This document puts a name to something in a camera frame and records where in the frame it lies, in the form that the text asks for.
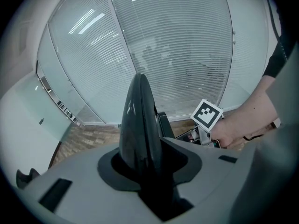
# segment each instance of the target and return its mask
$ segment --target black and white square marker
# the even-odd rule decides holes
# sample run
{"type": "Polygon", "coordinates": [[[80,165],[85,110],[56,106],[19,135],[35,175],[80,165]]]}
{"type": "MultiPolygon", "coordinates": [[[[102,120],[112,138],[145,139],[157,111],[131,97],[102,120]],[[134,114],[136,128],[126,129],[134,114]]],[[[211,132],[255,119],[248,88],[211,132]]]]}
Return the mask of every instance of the black and white square marker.
{"type": "Polygon", "coordinates": [[[210,132],[214,127],[223,110],[205,99],[202,99],[191,118],[205,131],[210,132]]]}

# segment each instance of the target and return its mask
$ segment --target hand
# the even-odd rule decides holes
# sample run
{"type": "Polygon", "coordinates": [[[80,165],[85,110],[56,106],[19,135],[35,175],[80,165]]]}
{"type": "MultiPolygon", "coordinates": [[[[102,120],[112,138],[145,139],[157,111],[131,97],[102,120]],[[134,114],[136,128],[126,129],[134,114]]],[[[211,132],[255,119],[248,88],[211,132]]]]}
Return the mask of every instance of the hand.
{"type": "Polygon", "coordinates": [[[215,124],[211,131],[211,135],[212,140],[218,140],[221,147],[230,145],[234,140],[229,125],[223,119],[215,124]]]}

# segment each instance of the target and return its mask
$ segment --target black rectangular strip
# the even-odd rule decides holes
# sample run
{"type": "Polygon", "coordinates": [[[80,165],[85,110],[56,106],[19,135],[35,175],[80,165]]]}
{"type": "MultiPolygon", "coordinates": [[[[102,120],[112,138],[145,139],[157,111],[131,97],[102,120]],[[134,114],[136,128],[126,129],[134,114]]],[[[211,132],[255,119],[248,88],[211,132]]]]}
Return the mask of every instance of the black rectangular strip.
{"type": "Polygon", "coordinates": [[[220,157],[219,157],[219,159],[222,159],[222,160],[224,160],[224,161],[226,161],[226,162],[232,162],[232,163],[235,163],[235,162],[237,162],[237,158],[234,158],[234,157],[229,157],[229,156],[226,156],[226,155],[221,155],[220,157]]]}
{"type": "Polygon", "coordinates": [[[72,181],[59,178],[45,193],[39,203],[49,211],[54,212],[71,184],[72,181]]]}

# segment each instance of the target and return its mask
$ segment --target wooden floor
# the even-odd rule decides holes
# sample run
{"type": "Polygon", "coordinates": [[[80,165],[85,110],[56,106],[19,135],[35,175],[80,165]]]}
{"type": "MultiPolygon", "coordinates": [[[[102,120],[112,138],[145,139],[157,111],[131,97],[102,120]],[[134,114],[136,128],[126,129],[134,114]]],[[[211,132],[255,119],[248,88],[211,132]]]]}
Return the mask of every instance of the wooden floor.
{"type": "MultiPolygon", "coordinates": [[[[185,133],[186,131],[194,128],[193,120],[184,120],[171,122],[171,127],[175,137],[185,133]]],[[[264,129],[255,132],[252,135],[248,135],[250,138],[254,135],[266,133],[271,130],[272,126],[269,125],[264,129]]],[[[115,126],[82,126],[72,125],[62,140],[62,144],[54,158],[53,166],[63,159],[71,156],[75,153],[99,147],[102,145],[109,145],[119,142],[120,129],[115,126]]],[[[247,143],[245,139],[239,139],[234,141],[228,146],[228,149],[234,149],[241,151],[244,145],[247,143]]]]}

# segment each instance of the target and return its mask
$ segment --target person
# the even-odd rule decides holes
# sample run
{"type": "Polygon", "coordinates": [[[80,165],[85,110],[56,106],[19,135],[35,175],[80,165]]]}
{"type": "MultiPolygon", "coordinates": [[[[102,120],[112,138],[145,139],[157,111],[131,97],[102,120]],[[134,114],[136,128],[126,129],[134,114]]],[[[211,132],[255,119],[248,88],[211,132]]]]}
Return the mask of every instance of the person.
{"type": "Polygon", "coordinates": [[[282,31],[280,42],[277,43],[260,82],[250,97],[234,113],[218,121],[212,129],[211,137],[218,140],[221,147],[226,147],[234,140],[258,131],[278,118],[266,90],[284,66],[296,40],[291,36],[290,30],[286,29],[283,13],[278,10],[278,14],[282,31]]]}

